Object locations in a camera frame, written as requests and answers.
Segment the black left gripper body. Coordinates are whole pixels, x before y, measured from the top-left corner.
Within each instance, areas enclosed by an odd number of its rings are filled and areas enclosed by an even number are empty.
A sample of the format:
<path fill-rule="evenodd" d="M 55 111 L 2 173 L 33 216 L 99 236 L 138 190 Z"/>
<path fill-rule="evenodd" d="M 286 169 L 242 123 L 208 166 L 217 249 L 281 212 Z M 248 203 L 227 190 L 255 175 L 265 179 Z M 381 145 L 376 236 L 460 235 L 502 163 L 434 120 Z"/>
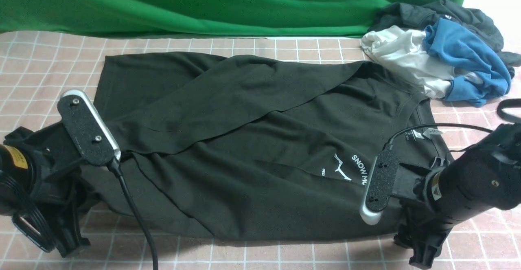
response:
<path fill-rule="evenodd" d="M 21 184 L 44 211 L 58 212 L 75 201 L 80 216 L 100 202 L 93 187 L 82 179 L 82 160 L 61 122 L 32 131 L 18 127 L 5 135 L 4 148 L 20 151 L 19 164 L 6 151 L 3 172 Z"/>

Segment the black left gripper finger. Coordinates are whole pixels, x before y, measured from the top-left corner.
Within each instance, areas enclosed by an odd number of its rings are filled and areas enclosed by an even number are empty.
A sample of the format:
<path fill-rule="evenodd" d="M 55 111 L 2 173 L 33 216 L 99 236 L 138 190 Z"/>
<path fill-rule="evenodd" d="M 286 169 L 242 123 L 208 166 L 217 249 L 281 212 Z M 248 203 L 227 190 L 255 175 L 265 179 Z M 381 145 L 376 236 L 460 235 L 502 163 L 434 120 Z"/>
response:
<path fill-rule="evenodd" d="M 63 258 L 72 258 L 91 246 L 89 239 L 82 237 L 79 212 L 75 205 L 67 205 L 51 214 L 51 229 L 56 248 Z"/>

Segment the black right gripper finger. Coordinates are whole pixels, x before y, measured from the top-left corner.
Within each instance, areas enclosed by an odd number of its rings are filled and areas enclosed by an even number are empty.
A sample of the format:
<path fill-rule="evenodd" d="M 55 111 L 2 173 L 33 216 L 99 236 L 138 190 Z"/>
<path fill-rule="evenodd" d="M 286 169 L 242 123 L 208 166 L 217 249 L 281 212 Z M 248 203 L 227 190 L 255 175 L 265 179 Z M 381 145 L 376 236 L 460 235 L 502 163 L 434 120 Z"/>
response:
<path fill-rule="evenodd" d="M 420 224 L 407 217 L 405 222 L 399 225 L 393 242 L 399 247 L 413 250 L 409 265 L 429 270 L 435 258 L 441 255 L 443 244 L 451 231 L 450 228 L 438 225 Z"/>

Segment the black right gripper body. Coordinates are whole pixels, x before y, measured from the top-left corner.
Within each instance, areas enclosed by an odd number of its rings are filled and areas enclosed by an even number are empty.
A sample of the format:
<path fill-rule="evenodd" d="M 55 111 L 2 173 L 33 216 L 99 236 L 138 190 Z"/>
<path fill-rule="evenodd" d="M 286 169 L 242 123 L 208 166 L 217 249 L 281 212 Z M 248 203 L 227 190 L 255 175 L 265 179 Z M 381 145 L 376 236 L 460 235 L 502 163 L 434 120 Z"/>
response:
<path fill-rule="evenodd" d="M 399 200 L 403 210 L 403 220 L 393 238 L 398 246 L 441 246 L 447 238 L 443 231 L 431 227 L 436 211 L 429 181 L 450 163 L 450 160 L 436 156 L 428 167 L 406 162 L 399 164 L 393 191 L 393 197 Z"/>

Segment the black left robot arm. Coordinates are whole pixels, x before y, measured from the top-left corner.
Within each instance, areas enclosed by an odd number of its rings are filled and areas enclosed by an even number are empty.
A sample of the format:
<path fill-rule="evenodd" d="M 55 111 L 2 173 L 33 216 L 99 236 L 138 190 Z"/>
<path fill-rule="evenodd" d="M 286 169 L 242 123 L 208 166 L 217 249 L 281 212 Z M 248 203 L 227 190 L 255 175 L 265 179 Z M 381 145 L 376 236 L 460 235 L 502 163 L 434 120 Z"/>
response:
<path fill-rule="evenodd" d="M 18 127 L 1 144 L 1 215 L 39 249 L 63 258 L 90 247 L 79 221 L 91 206 L 80 180 L 85 160 L 62 124 Z"/>

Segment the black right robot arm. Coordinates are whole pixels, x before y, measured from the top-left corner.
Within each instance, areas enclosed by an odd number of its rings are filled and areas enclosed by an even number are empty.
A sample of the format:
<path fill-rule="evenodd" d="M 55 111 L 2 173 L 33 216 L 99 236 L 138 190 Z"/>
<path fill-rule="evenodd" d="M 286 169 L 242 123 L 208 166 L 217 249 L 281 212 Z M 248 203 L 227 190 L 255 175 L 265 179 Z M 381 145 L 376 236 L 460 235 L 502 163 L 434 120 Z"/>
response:
<path fill-rule="evenodd" d="M 499 125 L 448 166 L 437 166 L 401 201 L 405 224 L 396 245 L 413 251 L 409 265 L 428 270 L 452 229 L 492 208 L 520 204 L 520 124 Z"/>

